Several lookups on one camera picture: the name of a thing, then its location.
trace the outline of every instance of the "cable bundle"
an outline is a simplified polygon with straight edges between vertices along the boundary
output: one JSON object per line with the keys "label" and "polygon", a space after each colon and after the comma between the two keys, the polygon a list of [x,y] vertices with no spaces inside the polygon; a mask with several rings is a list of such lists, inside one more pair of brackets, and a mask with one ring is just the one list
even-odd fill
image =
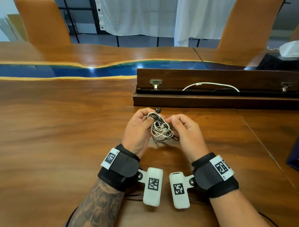
{"label": "cable bundle", "polygon": [[[157,113],[149,113],[148,117],[152,117],[155,121],[150,127],[152,138],[155,141],[161,142],[164,140],[170,140],[173,138],[174,140],[178,141],[179,139],[173,134],[173,131],[170,129],[169,124],[167,124],[164,119]],[[157,140],[156,137],[162,137],[162,140]]]}

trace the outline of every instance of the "blue epoxy resin strip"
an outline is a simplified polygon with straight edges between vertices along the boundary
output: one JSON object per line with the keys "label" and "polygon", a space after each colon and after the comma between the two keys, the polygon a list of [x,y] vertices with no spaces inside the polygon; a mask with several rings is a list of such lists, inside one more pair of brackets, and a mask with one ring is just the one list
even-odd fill
{"label": "blue epoxy resin strip", "polygon": [[12,65],[0,64],[0,76],[4,77],[107,77],[133,76],[137,69],[208,69],[201,61],[151,60],[122,63],[103,68],[82,68],[67,65]]}

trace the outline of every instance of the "tattooed forearm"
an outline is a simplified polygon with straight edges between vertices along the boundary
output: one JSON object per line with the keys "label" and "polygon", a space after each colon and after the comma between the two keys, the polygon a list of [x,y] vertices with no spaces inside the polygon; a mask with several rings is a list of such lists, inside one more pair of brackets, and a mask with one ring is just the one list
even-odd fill
{"label": "tattooed forearm", "polygon": [[89,195],[72,216],[68,226],[114,226],[123,196],[124,192],[120,192],[98,179]]}

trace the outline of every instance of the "person's right hand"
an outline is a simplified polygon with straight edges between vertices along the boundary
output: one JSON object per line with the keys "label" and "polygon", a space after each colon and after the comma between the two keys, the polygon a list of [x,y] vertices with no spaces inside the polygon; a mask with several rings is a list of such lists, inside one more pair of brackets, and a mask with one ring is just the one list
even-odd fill
{"label": "person's right hand", "polygon": [[172,124],[180,135],[183,152],[191,163],[209,153],[198,124],[189,117],[184,114],[172,115],[165,122]]}

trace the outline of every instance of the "orange chair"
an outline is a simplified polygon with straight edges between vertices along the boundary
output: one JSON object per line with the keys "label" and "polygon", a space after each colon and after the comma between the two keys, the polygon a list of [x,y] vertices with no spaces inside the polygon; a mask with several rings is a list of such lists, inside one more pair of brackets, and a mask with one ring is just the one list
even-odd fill
{"label": "orange chair", "polygon": [[236,0],[218,50],[264,50],[282,3],[283,0]]}
{"label": "orange chair", "polygon": [[71,44],[65,22],[54,0],[14,0],[28,41],[33,45]]}
{"label": "orange chair", "polygon": [[291,35],[290,41],[299,40],[299,25],[296,27],[294,32]]}

